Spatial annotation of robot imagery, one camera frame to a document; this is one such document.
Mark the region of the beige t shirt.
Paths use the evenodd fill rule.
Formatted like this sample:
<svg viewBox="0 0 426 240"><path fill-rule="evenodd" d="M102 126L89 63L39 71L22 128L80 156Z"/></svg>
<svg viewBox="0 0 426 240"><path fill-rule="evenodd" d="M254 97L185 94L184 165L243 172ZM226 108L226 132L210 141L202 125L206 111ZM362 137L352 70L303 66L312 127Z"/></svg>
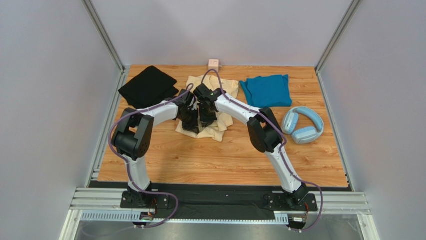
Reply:
<svg viewBox="0 0 426 240"><path fill-rule="evenodd" d="M240 89L239 82L236 80L221 79L221 83L223 90L236 99ZM220 88L219 79L215 75L207 75L204 78L203 84L212 91ZM217 120L215 120L211 125L207 127L201 127L199 133L184 130L181 121L178 123L175 131L194 139L208 138L217 142L222 142L225 131L228 130L228 127L234 124L234 121L229 114L222 112L216 113L216 117Z"/></svg>

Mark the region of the blue t shirt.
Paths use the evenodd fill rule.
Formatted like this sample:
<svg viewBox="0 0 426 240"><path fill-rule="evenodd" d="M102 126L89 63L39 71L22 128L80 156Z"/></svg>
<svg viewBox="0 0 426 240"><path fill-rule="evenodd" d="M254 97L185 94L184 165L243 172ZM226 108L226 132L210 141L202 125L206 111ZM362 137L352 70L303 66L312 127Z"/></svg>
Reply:
<svg viewBox="0 0 426 240"><path fill-rule="evenodd" d="M272 108L291 107L293 104L287 74L248 78L239 84L250 106Z"/></svg>

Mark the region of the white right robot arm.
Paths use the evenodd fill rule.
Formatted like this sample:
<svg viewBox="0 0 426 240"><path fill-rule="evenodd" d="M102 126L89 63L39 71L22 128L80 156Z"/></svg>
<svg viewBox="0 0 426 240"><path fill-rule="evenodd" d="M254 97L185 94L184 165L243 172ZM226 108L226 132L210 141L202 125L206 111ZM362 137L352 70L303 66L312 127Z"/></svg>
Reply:
<svg viewBox="0 0 426 240"><path fill-rule="evenodd" d="M225 113L246 124L253 147L266 155L274 167L282 189L294 205L300 205L309 190L296 173L286 151L287 140L279 129L277 119L269 108L260 109L243 103L219 90L210 93L195 93L206 113Z"/></svg>

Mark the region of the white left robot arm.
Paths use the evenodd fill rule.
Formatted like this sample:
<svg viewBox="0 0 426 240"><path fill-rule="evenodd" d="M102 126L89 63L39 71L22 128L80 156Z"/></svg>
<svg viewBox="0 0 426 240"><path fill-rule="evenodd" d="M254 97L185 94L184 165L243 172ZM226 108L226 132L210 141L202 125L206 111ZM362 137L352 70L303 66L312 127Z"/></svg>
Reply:
<svg viewBox="0 0 426 240"><path fill-rule="evenodd" d="M127 108L113 125L109 147L125 162L130 190L142 195L155 195L148 176L146 154L150 148L153 128L169 120L182 120L197 125L197 107L194 100L185 102L163 101L144 109Z"/></svg>

